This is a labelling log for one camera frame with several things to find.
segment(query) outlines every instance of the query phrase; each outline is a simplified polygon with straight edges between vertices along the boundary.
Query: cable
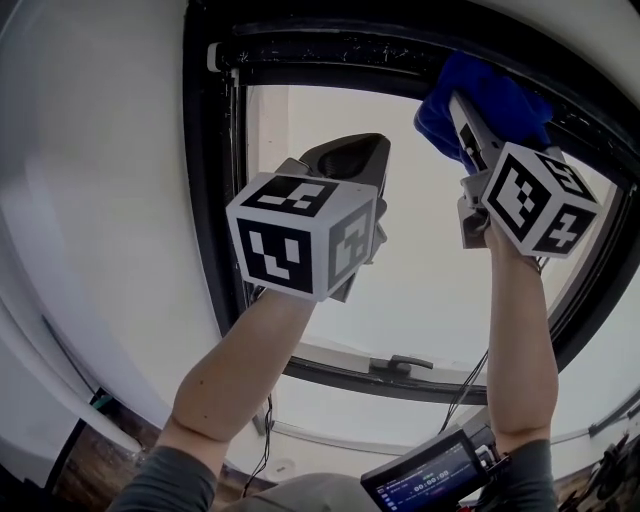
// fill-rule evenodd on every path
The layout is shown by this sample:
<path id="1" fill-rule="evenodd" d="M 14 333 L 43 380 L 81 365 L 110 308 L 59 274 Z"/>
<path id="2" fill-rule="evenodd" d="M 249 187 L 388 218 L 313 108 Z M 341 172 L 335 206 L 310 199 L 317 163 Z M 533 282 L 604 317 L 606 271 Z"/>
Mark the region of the cable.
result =
<path id="1" fill-rule="evenodd" d="M 541 258 L 541 262 L 540 262 L 540 273 L 542 274 L 542 271 L 544 270 L 544 267 L 547 266 L 547 263 L 549 263 L 549 258 Z"/>
<path id="2" fill-rule="evenodd" d="M 249 295 L 249 305 L 251 306 L 254 302 L 256 302 L 264 293 L 266 288 L 264 286 L 256 285 L 251 290 L 251 294 Z"/>
<path id="3" fill-rule="evenodd" d="M 484 368 L 484 365 L 487 363 L 488 358 L 489 358 L 489 350 L 487 349 L 484 355 L 480 358 L 480 361 L 478 361 L 478 364 L 476 365 L 476 367 L 471 371 L 469 376 L 460 386 L 460 389 L 458 389 L 454 397 L 451 399 L 451 403 L 449 404 L 449 410 L 447 411 L 447 415 L 445 416 L 444 422 L 442 423 L 440 432 L 438 432 L 439 434 L 447 428 L 449 421 L 455 414 L 460 404 L 464 401 L 465 397 L 469 393 L 469 390 L 471 389 L 471 386 L 473 386 L 474 382 L 477 380 L 478 376 L 480 375 L 480 372 L 482 372 L 482 369 Z"/>
<path id="4" fill-rule="evenodd" d="M 55 341 L 56 345 L 58 345 L 58 348 L 67 358 L 67 361 L 69 361 L 69 364 L 71 364 L 72 368 L 76 371 L 76 373 L 78 374 L 78 377 L 80 377 L 80 380 L 84 383 L 85 386 L 87 386 L 87 389 L 89 389 L 89 391 L 95 398 L 96 392 L 93 390 L 93 386 L 89 384 L 89 382 L 87 381 L 85 376 L 82 374 L 80 369 L 76 366 L 76 363 L 73 361 L 73 358 L 71 357 L 69 352 L 67 352 L 67 349 L 62 344 L 62 341 L 60 340 L 60 338 L 58 338 L 58 333 L 53 329 L 53 326 L 51 325 L 51 323 L 49 323 L 49 320 L 47 320 L 45 316 L 42 316 L 40 318 L 42 319 L 42 323 L 44 323 L 44 326 L 46 327 L 46 329 L 49 331 L 49 334 L 51 334 L 53 341 Z"/>
<path id="5" fill-rule="evenodd" d="M 267 401 L 269 402 L 269 407 L 267 408 L 267 412 L 264 415 L 264 429 L 266 432 L 266 436 L 265 436 L 266 439 L 264 442 L 264 452 L 262 454 L 262 458 L 258 461 L 256 468 L 251 473 L 249 480 L 247 480 L 247 483 L 245 484 L 244 489 L 242 490 L 242 498 L 246 498 L 247 491 L 249 490 L 249 486 L 251 485 L 251 482 L 253 482 L 254 478 L 258 476 L 258 474 L 260 474 L 267 467 L 267 462 L 269 461 L 269 455 L 271 452 L 271 425 L 272 425 L 271 418 L 273 416 L 273 402 L 271 400 L 271 395 L 269 395 L 269 397 L 267 398 Z"/>

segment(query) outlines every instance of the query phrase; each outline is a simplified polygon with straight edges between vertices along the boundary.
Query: blue towel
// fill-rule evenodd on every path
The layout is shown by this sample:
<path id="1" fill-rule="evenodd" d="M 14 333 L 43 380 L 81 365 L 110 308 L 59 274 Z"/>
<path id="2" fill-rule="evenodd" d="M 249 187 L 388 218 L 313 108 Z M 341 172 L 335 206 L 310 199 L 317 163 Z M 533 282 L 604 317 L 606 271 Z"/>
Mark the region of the blue towel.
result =
<path id="1" fill-rule="evenodd" d="M 496 73 L 488 63 L 455 52 L 445 63 L 435 89 L 422 102 L 414 125 L 438 150 L 462 162 L 467 172 L 476 168 L 462 150 L 449 112 L 454 90 L 471 100 L 493 133 L 507 142 L 534 141 L 551 145 L 545 123 L 553 117 L 551 105 L 537 94 Z"/>

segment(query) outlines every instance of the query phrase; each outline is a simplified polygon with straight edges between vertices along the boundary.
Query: white wall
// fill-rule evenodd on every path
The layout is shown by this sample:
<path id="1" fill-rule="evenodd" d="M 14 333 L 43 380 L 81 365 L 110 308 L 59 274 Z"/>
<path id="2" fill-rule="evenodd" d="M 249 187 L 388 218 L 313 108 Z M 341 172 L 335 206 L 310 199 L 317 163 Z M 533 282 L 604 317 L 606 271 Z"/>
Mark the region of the white wall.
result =
<path id="1" fill-rule="evenodd" d="M 0 464 L 44 486 L 78 418 L 24 368 L 0 340 Z"/>
<path id="2" fill-rule="evenodd" d="M 24 0 L 0 47 L 0 210 L 51 321 L 160 425 L 219 339 L 184 164 L 181 0 Z"/>
<path id="3" fill-rule="evenodd" d="M 276 418 L 282 423 L 327 437 L 407 447 L 436 435 L 449 408 L 449 404 L 356 393 L 286 376 L 278 381 L 276 396 Z"/>

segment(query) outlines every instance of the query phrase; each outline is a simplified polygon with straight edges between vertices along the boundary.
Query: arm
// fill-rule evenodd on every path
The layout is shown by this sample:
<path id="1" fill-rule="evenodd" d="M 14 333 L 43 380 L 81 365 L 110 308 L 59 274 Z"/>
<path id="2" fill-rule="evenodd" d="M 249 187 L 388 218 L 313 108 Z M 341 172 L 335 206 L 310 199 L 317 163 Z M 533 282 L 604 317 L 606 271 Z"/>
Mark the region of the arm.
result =
<path id="1" fill-rule="evenodd" d="M 275 386 L 314 307 L 267 290 L 184 378 L 158 445 L 182 450 L 218 475 L 229 442 Z"/>
<path id="2" fill-rule="evenodd" d="M 487 230 L 492 299 L 488 398 L 501 452 L 549 439 L 558 397 L 542 279 L 497 227 Z"/>

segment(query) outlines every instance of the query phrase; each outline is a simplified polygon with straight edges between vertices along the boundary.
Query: black and white marker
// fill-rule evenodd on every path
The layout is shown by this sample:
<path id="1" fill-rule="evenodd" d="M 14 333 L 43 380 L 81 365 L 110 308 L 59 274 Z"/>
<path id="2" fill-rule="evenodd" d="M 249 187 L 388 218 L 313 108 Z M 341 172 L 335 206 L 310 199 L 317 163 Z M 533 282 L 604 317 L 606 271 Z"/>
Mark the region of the black and white marker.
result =
<path id="1" fill-rule="evenodd" d="M 507 143 L 482 205 L 527 256 L 566 258 L 600 211 L 578 171 L 561 160 Z"/>
<path id="2" fill-rule="evenodd" d="M 245 281 L 324 300 L 371 254 L 378 189 L 258 173 L 227 206 Z"/>
<path id="3" fill-rule="evenodd" d="M 521 254 L 568 257 L 600 211 L 580 173 L 558 148 L 540 153 L 496 137 L 458 91 L 449 110 L 460 144 L 478 171 L 461 181 L 463 247 L 485 246 L 488 211 Z"/>

